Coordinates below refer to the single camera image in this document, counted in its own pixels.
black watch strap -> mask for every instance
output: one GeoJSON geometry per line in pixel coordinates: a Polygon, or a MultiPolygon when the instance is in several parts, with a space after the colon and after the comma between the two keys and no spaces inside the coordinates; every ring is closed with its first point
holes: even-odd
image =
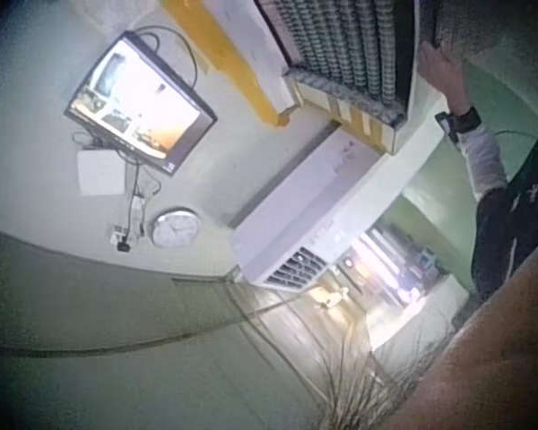
{"type": "Polygon", "coordinates": [[[482,120],[474,106],[472,106],[464,115],[453,116],[453,130],[455,133],[469,133],[472,130],[476,130],[480,124],[482,124],[482,120]]]}

yellow trim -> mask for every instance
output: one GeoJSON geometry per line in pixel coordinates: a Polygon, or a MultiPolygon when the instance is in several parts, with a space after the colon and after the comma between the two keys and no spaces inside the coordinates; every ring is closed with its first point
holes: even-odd
{"type": "Polygon", "coordinates": [[[332,115],[336,117],[341,117],[341,108],[339,107],[339,102],[337,99],[329,94],[326,95],[327,100],[329,101],[329,111],[332,115]]]}
{"type": "Polygon", "coordinates": [[[370,140],[375,146],[384,148],[385,151],[390,152],[390,148],[385,148],[383,144],[383,125],[375,118],[370,118],[370,140]]]}
{"type": "Polygon", "coordinates": [[[352,128],[354,130],[357,130],[359,131],[360,134],[365,134],[365,129],[362,125],[362,114],[361,112],[353,107],[353,106],[349,106],[349,109],[351,111],[351,125],[352,125],[352,128]]]}
{"type": "Polygon", "coordinates": [[[162,4],[213,67],[232,80],[263,122],[276,126],[289,123],[287,114],[275,111],[259,87],[255,73],[207,11],[202,0],[162,0],[162,4]]]}

light fixture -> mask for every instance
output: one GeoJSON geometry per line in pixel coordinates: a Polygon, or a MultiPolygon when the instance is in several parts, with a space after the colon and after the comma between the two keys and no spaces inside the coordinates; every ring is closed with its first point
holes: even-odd
{"type": "Polygon", "coordinates": [[[396,294],[398,294],[401,300],[403,300],[405,303],[414,303],[421,296],[421,292],[417,288],[413,288],[411,291],[399,288],[397,289],[396,294]]]}
{"type": "Polygon", "coordinates": [[[373,236],[378,240],[382,246],[384,246],[386,249],[390,251],[390,253],[401,263],[405,263],[406,261],[404,258],[395,250],[395,247],[388,243],[388,241],[385,239],[385,237],[376,229],[373,228],[371,230],[371,233],[373,236]]]}
{"type": "Polygon", "coordinates": [[[373,253],[368,246],[363,244],[360,240],[353,240],[352,248],[359,255],[361,260],[371,267],[378,276],[380,276],[386,284],[393,289],[398,288],[398,281],[393,276],[391,271],[380,261],[380,259],[373,253]]]}
{"type": "Polygon", "coordinates": [[[386,263],[386,265],[391,269],[394,273],[397,275],[401,272],[398,267],[396,267],[396,264],[393,263],[393,261],[390,259],[388,255],[385,254],[385,252],[378,247],[378,245],[375,243],[373,239],[371,239],[366,233],[363,233],[360,235],[360,238],[364,240],[368,246],[370,246],[370,249],[373,250],[373,252],[380,257],[380,259],[386,263]]]}

air conditioner vent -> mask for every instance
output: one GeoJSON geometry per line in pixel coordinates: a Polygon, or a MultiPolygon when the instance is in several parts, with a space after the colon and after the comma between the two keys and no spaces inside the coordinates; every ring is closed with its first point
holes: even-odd
{"type": "Polygon", "coordinates": [[[289,260],[277,269],[267,284],[281,287],[303,289],[319,276],[326,268],[323,259],[309,250],[300,248],[289,260]]]}

monitor screen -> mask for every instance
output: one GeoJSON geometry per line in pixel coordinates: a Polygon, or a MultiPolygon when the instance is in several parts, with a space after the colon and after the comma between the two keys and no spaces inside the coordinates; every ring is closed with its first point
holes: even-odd
{"type": "Polygon", "coordinates": [[[131,32],[91,69],[66,114],[169,174],[215,121],[211,110],[131,32]]]}

